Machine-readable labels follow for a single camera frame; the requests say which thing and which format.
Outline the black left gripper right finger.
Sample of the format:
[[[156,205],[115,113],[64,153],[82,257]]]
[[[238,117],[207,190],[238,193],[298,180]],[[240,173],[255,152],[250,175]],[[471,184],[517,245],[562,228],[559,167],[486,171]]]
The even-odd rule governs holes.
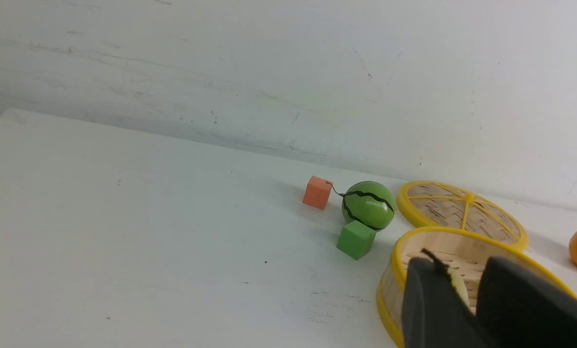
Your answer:
[[[505,258],[487,261],[476,318],[501,348],[577,348],[577,299]]]

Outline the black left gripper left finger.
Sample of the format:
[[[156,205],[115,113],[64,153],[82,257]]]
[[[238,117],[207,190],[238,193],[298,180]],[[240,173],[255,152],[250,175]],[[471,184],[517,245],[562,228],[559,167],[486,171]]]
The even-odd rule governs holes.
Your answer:
[[[406,269],[401,325],[406,348],[490,348],[491,338],[452,284],[449,266],[425,247]]]

